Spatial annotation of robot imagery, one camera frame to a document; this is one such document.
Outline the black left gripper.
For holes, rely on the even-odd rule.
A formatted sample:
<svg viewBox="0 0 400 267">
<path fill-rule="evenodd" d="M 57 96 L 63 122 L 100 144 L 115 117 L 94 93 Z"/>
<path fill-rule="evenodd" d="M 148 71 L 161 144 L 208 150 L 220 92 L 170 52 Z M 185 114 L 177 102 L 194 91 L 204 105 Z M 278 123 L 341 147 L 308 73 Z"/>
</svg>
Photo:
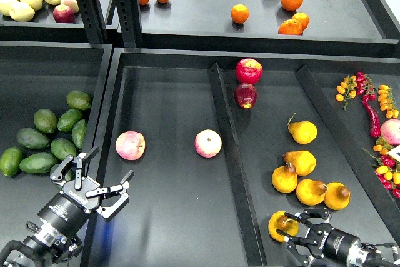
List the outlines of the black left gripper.
<svg viewBox="0 0 400 267">
<path fill-rule="evenodd" d="M 67 156 L 60 164 L 59 169 L 53 173 L 51 181 L 55 183 L 66 167 L 72 167 L 75 173 L 74 181 L 68 181 L 46 205 L 38 216 L 49 223 L 63 236 L 74 236 L 95 211 L 106 221 L 110 222 L 129 202 L 129 181 L 134 176 L 134 171 L 128 173 L 120 180 L 119 184 L 110 187 L 100 187 L 90 177 L 84 178 L 86 165 L 98 154 L 97 146 L 88 153 L 77 156 Z M 110 206 L 103 206 L 104 200 L 117 197 Z"/>
</svg>

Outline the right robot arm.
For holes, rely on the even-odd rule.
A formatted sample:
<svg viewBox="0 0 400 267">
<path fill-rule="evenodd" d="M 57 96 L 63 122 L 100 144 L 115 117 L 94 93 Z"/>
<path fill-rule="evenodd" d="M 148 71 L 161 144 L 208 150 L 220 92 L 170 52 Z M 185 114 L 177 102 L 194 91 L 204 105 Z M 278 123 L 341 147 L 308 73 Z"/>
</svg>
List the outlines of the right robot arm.
<svg viewBox="0 0 400 267">
<path fill-rule="evenodd" d="M 306 208 L 302 213 L 278 211 L 269 220 L 272 239 L 286 243 L 302 266 L 324 260 L 336 266 L 399 266 L 396 243 L 363 243 L 335 228 L 327 209 Z"/>
</svg>

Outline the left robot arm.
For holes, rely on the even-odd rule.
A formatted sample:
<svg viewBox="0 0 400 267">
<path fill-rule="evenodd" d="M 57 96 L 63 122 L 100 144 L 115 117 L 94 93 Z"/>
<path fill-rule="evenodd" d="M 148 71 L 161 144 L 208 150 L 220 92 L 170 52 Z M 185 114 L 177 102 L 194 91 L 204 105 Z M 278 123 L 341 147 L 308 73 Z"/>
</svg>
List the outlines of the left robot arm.
<svg viewBox="0 0 400 267">
<path fill-rule="evenodd" d="M 77 156 L 68 155 L 51 173 L 60 191 L 38 212 L 42 224 L 27 222 L 32 231 L 24 241 L 11 240 L 1 250 L 1 266 L 54 266 L 79 256 L 79 230 L 95 213 L 112 220 L 129 202 L 130 170 L 119 184 L 103 187 L 84 174 L 99 152 L 97 146 Z"/>
</svg>

